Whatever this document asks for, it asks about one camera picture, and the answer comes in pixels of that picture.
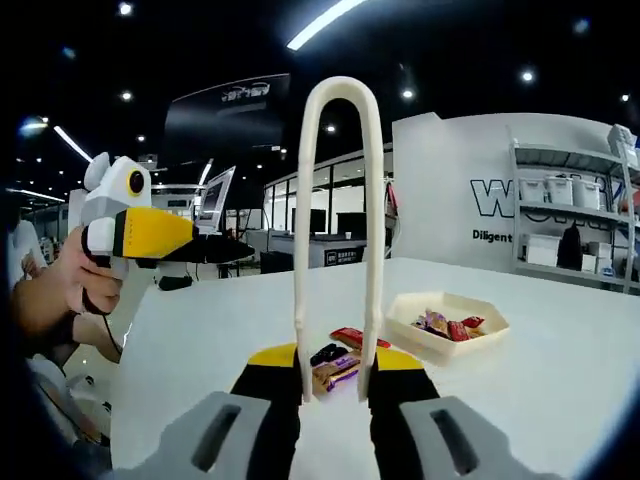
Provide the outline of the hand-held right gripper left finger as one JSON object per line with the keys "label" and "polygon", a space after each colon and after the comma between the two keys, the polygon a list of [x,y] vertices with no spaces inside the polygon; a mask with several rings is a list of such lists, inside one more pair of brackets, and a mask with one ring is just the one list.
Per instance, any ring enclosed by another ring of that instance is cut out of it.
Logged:
{"label": "hand-held right gripper left finger", "polygon": [[230,391],[209,394],[165,428],[149,477],[287,479],[302,390],[294,343],[254,354]]}

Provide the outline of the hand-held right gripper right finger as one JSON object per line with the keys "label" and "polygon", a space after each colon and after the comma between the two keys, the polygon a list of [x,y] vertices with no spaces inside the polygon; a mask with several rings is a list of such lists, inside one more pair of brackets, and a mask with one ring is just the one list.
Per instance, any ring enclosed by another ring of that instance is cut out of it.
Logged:
{"label": "hand-held right gripper right finger", "polygon": [[382,479],[548,479],[507,436],[455,396],[441,397],[421,361],[378,348],[368,385],[370,436]]}

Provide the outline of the person's left hand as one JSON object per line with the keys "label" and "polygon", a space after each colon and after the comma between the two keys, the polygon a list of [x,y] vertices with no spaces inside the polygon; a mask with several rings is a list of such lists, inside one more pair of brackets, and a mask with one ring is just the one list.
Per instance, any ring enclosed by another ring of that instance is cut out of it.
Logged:
{"label": "person's left hand", "polygon": [[87,297],[99,314],[109,314],[119,303],[123,281],[112,269],[98,266],[85,255],[83,231],[82,227],[77,227],[68,235],[51,269],[72,311],[88,312],[83,301]]}

